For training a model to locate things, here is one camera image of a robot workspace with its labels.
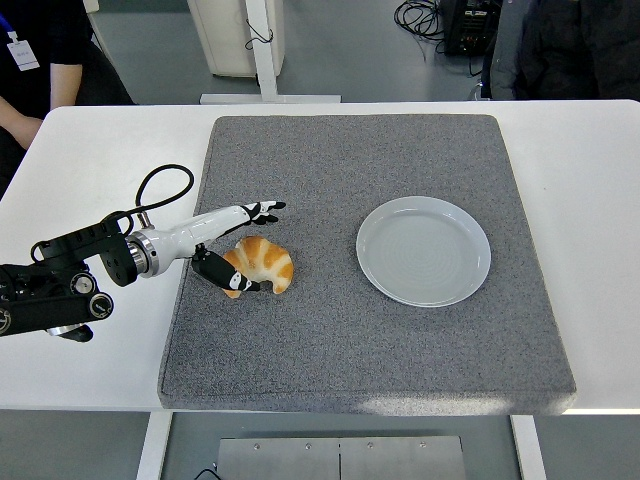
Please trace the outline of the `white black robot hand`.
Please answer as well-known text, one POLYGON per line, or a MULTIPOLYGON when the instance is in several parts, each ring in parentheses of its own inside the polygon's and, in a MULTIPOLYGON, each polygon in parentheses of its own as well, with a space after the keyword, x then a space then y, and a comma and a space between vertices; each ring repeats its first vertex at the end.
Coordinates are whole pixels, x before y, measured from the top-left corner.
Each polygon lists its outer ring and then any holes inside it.
POLYGON ((206 244, 250 225, 275 223, 273 210, 286 206, 283 201, 262 201, 216 209, 195 216, 167 231, 145 230, 147 248, 145 277, 164 273, 176 259, 191 259, 193 269, 214 285, 231 291, 258 291, 258 283, 249 280, 221 256, 209 251, 206 244))

